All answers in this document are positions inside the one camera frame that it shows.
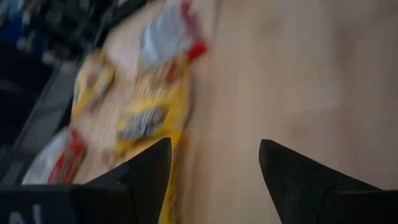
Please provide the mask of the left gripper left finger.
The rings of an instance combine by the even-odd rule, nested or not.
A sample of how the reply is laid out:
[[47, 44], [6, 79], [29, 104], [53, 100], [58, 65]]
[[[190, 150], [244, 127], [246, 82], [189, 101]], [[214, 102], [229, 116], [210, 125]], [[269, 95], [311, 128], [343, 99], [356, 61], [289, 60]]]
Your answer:
[[85, 205], [85, 224], [157, 224], [171, 157], [171, 139], [162, 138], [88, 182], [96, 191]]

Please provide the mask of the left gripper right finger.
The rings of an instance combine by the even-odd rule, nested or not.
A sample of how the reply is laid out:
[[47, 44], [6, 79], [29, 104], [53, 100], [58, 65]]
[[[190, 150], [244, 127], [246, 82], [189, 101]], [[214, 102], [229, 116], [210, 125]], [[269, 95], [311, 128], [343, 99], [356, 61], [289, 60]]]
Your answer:
[[259, 163], [282, 224], [319, 224], [330, 193], [377, 189], [270, 139], [261, 141]]

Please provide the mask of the yellow Maruchan noodle pack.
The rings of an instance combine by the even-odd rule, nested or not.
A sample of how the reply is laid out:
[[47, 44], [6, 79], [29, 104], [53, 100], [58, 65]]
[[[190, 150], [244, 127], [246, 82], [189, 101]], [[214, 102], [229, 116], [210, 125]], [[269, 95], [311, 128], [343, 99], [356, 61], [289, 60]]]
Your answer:
[[116, 158], [132, 158], [162, 138], [170, 138], [170, 177], [159, 224], [177, 224], [178, 145], [190, 113], [191, 76], [185, 57], [170, 59], [140, 72], [129, 92], [116, 128]]
[[75, 78], [71, 119], [93, 110], [112, 87], [116, 68], [103, 50], [87, 56]]

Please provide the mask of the red Maruchan noodle pack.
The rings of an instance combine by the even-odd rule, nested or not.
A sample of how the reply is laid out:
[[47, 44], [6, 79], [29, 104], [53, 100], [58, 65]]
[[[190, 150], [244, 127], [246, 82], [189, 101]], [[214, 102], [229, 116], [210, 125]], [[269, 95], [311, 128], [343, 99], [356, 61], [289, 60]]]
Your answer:
[[69, 184], [85, 158], [86, 144], [75, 128], [63, 128], [29, 166], [22, 183]]
[[201, 35], [197, 16], [191, 10], [192, 0], [176, 0], [168, 3], [141, 32], [139, 45], [139, 70], [145, 71], [178, 57], [189, 61], [208, 50]]

